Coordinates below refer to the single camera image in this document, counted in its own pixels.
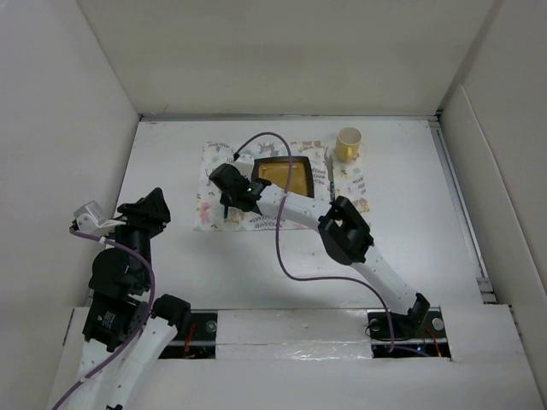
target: utensil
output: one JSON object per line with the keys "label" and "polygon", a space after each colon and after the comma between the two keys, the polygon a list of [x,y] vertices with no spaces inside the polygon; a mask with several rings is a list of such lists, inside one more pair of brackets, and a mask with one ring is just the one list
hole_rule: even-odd
{"label": "utensil", "polygon": [[334,159],[332,154],[328,157],[328,163],[326,164],[326,174],[331,185],[331,201],[336,199],[336,191],[334,190]]}

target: screw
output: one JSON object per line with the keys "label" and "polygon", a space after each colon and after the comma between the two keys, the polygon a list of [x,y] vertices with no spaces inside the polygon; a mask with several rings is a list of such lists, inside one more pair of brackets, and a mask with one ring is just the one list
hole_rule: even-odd
{"label": "screw", "polygon": [[433,325],[433,329],[435,329],[436,331],[441,331],[444,329],[444,322],[441,318],[433,319],[431,324]]}
{"label": "screw", "polygon": [[379,331],[379,320],[372,319],[370,322],[368,322],[368,328],[371,331]]}
{"label": "screw", "polygon": [[214,320],[210,320],[205,324],[205,330],[208,333],[213,333],[216,331],[216,322]]}

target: yellow cup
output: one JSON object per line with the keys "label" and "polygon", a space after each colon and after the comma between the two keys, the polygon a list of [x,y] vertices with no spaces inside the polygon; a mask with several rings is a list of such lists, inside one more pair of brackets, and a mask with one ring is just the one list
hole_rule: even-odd
{"label": "yellow cup", "polygon": [[357,151],[361,145],[361,132],[348,126],[338,131],[336,138],[336,156],[342,162],[352,162],[357,158]]}

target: placemat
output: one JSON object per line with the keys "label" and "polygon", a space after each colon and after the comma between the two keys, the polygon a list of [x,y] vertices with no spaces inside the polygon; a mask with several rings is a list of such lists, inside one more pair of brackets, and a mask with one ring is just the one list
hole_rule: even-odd
{"label": "placemat", "polygon": [[[221,192],[209,181],[209,175],[220,164],[232,160],[233,153],[241,143],[210,142],[203,146],[199,186],[197,190],[196,216],[194,231],[261,231],[275,229],[275,218],[255,213],[244,213],[236,208],[230,208],[228,217],[224,219],[224,207],[220,204]],[[291,143],[293,155],[307,156],[312,167],[315,198],[330,200],[330,187],[327,177],[329,150],[325,142],[306,141]],[[286,155],[281,142],[252,143],[245,147],[242,154],[250,154],[254,158]],[[338,161],[333,163],[334,185],[337,195],[347,196],[356,205],[359,212],[368,211],[365,198],[366,188],[358,160],[350,165]],[[281,221],[281,229],[308,229],[289,220]]]}

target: orange wire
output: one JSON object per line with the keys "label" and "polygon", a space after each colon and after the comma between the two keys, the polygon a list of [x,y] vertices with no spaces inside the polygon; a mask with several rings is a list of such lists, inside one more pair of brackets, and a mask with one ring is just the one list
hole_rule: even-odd
{"label": "orange wire", "polygon": [[426,328],[426,331],[427,331],[427,333],[429,333],[429,336],[432,337],[433,342],[435,343],[435,348],[437,349],[437,355],[438,355],[438,357],[443,357],[443,356],[441,355],[441,350],[440,350],[440,348],[438,348],[437,338],[435,337],[435,335],[433,335],[433,332],[432,332],[428,327]]}
{"label": "orange wire", "polygon": [[182,354],[182,357],[185,358],[188,352],[190,351],[190,346],[188,344],[191,342],[192,336],[194,336],[194,330],[196,330],[196,324],[194,323],[190,328],[190,333],[185,339],[185,352]]}

